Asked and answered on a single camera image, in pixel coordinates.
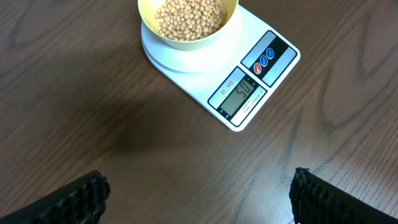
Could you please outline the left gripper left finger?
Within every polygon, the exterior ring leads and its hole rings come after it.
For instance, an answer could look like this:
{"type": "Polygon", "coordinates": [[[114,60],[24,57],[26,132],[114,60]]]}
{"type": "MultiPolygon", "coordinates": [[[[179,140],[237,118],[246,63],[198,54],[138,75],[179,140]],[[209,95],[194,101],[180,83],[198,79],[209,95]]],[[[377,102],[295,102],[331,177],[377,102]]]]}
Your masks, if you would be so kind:
{"type": "Polygon", "coordinates": [[[43,198],[1,218],[15,224],[98,224],[110,195],[107,178],[91,171],[43,198]]]}

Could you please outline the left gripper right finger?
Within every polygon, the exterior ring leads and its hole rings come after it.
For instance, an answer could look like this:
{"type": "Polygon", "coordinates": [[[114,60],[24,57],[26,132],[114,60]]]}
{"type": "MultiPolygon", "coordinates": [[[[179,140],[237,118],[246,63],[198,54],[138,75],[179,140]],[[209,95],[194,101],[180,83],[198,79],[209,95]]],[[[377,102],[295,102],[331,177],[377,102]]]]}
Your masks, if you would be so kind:
{"type": "Polygon", "coordinates": [[[289,198],[299,224],[397,224],[397,219],[371,207],[334,185],[298,167],[289,198]]]}

